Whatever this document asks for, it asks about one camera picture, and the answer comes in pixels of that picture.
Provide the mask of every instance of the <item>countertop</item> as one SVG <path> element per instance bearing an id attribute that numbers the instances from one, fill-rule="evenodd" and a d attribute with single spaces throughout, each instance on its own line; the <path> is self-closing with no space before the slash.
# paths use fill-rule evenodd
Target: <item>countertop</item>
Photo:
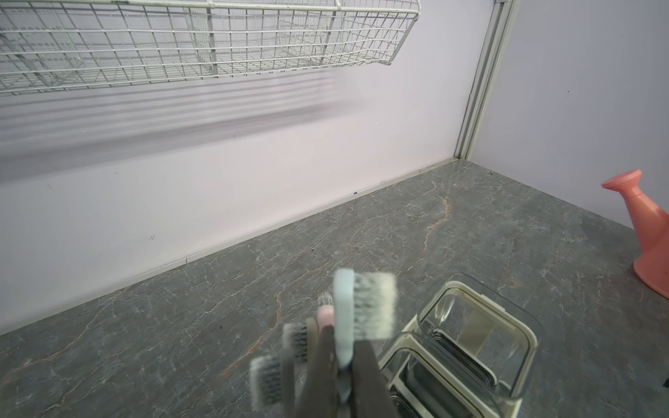
<path id="1" fill-rule="evenodd" d="M 669 300 L 639 254 L 630 228 L 456 161 L 0 336 L 0 415 L 279 416 L 250 411 L 249 361 L 351 267 L 397 273 L 398 329 L 454 272 L 532 314 L 520 417 L 666 417 Z"/>

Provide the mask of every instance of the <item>wire basket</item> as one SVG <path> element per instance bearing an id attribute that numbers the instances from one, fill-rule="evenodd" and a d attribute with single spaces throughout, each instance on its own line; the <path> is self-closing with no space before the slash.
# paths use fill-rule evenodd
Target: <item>wire basket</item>
<path id="1" fill-rule="evenodd" d="M 419 0 L 0 0 L 0 93 L 390 64 Z"/>

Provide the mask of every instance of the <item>brush bristles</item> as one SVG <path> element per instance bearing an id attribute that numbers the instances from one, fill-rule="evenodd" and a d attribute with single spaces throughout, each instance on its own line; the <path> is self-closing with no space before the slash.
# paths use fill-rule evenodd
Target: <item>brush bristles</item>
<path id="1" fill-rule="evenodd" d="M 281 362 L 275 356 L 261 356 L 251 360 L 251 406 L 261 411 L 281 402 Z"/>
<path id="2" fill-rule="evenodd" d="M 383 340 L 393 336 L 397 288 L 390 273 L 356 273 L 353 285 L 355 340 Z"/>
<path id="3" fill-rule="evenodd" d="M 295 361 L 306 362 L 306 323 L 291 322 L 284 325 L 283 334 L 284 348 L 293 352 Z"/>
<path id="4" fill-rule="evenodd" d="M 332 294 L 330 292 L 323 292 L 318 295 L 318 307 L 320 308 L 323 305 L 333 305 Z"/>

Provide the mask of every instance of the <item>pink brush handle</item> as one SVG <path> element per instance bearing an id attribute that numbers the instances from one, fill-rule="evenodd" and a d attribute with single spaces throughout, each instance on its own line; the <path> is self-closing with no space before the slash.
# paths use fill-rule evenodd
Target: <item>pink brush handle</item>
<path id="1" fill-rule="evenodd" d="M 335 325 L 335 307 L 332 305 L 323 305 L 316 312 L 316 323 L 318 324 L 318 333 L 328 325 Z"/>

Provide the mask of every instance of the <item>baseboard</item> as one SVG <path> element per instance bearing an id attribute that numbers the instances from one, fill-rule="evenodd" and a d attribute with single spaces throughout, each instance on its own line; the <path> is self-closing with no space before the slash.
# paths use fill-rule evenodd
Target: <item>baseboard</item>
<path id="1" fill-rule="evenodd" d="M 377 190 L 381 190 L 384 187 L 392 186 L 396 183 L 399 183 L 400 181 L 410 179 L 414 176 L 426 173 L 430 170 L 434 170 L 438 167 L 441 167 L 443 165 L 446 165 L 446 164 L 451 163 L 451 162 L 456 161 L 456 160 L 458 160 L 458 159 L 449 158 L 449 159 L 440 161 L 436 164 L 433 164 L 431 166 L 425 167 L 424 169 L 419 169 L 419 170 L 416 170 L 416 171 L 412 171 L 408 174 L 402 175 L 400 177 L 396 177 L 396 178 L 388 180 L 388 181 L 382 181 L 377 185 L 373 185 L 373 186 L 367 187 L 365 189 L 362 189 L 360 191 L 351 193 L 350 195 L 344 196 L 340 199 L 335 199 L 331 202 L 326 203 L 325 205 L 321 205 L 321 206 L 318 206 L 318 207 L 316 207 L 314 209 L 311 209 L 309 211 L 305 211 L 305 212 L 299 213 L 295 216 L 291 216 L 289 218 L 283 219 L 283 220 L 281 220 L 281 222 L 277 222 L 273 225 L 267 226 L 265 228 L 261 228 L 259 230 L 253 231 L 251 233 L 248 233 L 248 234 L 245 234 L 245 235 L 241 235 L 239 237 L 235 237 L 233 239 L 223 241 L 223 242 L 219 243 L 218 245 L 214 245 L 213 247 L 210 247 L 210 248 L 205 249 L 203 251 L 199 251 L 199 252 L 197 252 L 193 255 L 189 255 L 185 258 L 180 258 L 180 259 L 175 260 L 171 263 L 165 264 L 164 266 L 155 268 L 153 270 L 149 270 L 148 272 L 145 272 L 145 273 L 139 274 L 137 276 L 131 277 L 129 279 L 123 280 L 121 282 L 115 283 L 115 284 L 110 285 L 108 287 L 105 287 L 104 289 L 101 289 L 97 292 L 87 294 L 85 296 L 82 296 L 81 298 L 77 298 L 76 300 L 68 302 L 67 304 L 63 304 L 61 306 L 58 306 L 57 308 L 48 310 L 47 312 L 42 312 L 41 314 L 37 314 L 35 316 L 32 316 L 31 318 L 19 321 L 15 324 L 7 325 L 6 327 L 0 328 L 0 335 L 6 334 L 6 333 L 14 331 L 14 330 L 17 330 L 17 329 L 22 328 L 26 325 L 29 325 L 29 324 L 32 324 L 34 322 L 43 320 L 44 318 L 48 318 L 52 315 L 59 314 L 60 312 L 66 311 L 66 310 L 71 309 L 71 308 L 74 308 L 75 306 L 79 306 L 80 304 L 90 302 L 91 300 L 95 300 L 95 299 L 97 299 L 101 296 L 104 296 L 106 294 L 116 292 L 117 290 L 121 290 L 121 289 L 123 289 L 127 286 L 133 285 L 135 283 L 139 283 L 143 280 L 149 279 L 153 276 L 157 276 L 161 273 L 165 273 L 169 270 L 172 270 L 172 269 L 175 269 L 177 267 L 183 266 L 184 264 L 191 263 L 191 262 L 193 262 L 193 261 L 195 261 L 199 258 L 206 257 L 207 255 L 211 255 L 213 253 L 219 252 L 219 251 L 221 251 L 223 249 L 226 249 L 226 248 L 229 248 L 233 245 L 237 245 L 237 244 L 239 244 L 241 242 L 244 242 L 244 241 L 247 241 L 251 238 L 255 238 L 255 237 L 257 237 L 259 235 L 262 235 L 266 232 L 273 231 L 275 229 L 284 227 L 286 225 L 290 225 L 291 223 L 293 223 L 295 221 L 299 221 L 300 219 L 310 217 L 311 215 L 315 215 L 318 212 L 326 211 L 327 209 L 331 209 L 335 206 L 341 205 L 342 203 L 346 203 L 346 202 L 352 201 L 354 199 L 358 199 L 359 197 L 368 195 L 369 193 L 375 192 Z"/>

